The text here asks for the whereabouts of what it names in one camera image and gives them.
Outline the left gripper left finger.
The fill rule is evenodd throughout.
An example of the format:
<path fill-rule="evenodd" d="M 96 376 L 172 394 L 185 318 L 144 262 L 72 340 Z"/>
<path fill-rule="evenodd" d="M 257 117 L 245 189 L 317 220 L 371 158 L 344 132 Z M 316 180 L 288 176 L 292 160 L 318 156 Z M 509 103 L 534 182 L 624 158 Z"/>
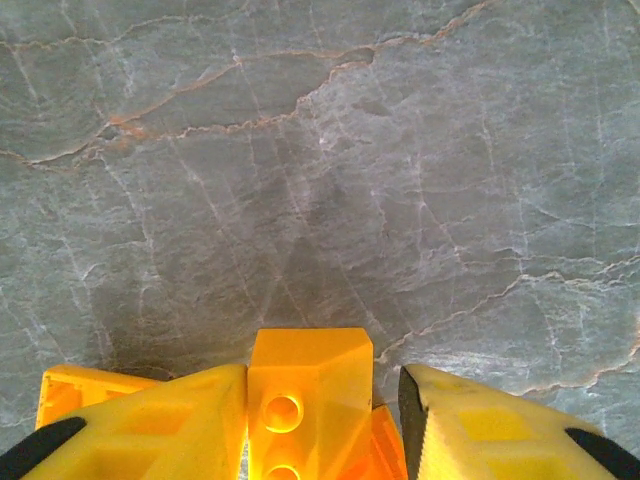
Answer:
<path fill-rule="evenodd" d="M 71 412 L 0 455 L 0 480 L 238 480 L 246 371 L 219 366 Z"/>

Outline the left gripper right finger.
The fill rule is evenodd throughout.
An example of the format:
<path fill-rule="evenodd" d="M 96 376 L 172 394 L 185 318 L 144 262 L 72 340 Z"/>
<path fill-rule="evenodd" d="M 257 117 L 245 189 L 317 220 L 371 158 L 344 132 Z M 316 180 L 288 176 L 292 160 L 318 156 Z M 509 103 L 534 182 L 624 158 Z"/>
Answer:
<path fill-rule="evenodd" d="M 402 367 L 409 480 L 640 480 L 640 459 L 594 425 L 421 364 Z"/>

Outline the orange lego arch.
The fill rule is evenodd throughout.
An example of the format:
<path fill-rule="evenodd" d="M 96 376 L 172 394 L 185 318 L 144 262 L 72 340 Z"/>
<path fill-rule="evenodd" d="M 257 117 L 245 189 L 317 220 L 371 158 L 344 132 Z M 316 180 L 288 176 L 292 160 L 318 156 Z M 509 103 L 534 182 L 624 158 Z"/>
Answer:
<path fill-rule="evenodd" d="M 387 405 L 372 411 L 369 452 L 339 480 L 408 480 L 402 438 Z"/>

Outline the yellow sloped lego brick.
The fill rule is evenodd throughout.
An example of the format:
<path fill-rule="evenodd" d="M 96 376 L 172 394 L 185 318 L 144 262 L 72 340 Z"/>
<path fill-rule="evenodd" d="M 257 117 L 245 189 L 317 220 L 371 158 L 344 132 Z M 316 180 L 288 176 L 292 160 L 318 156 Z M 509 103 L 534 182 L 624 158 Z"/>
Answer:
<path fill-rule="evenodd" d="M 364 329 L 262 329 L 247 386 L 249 480 L 365 477 L 373 345 Z"/>

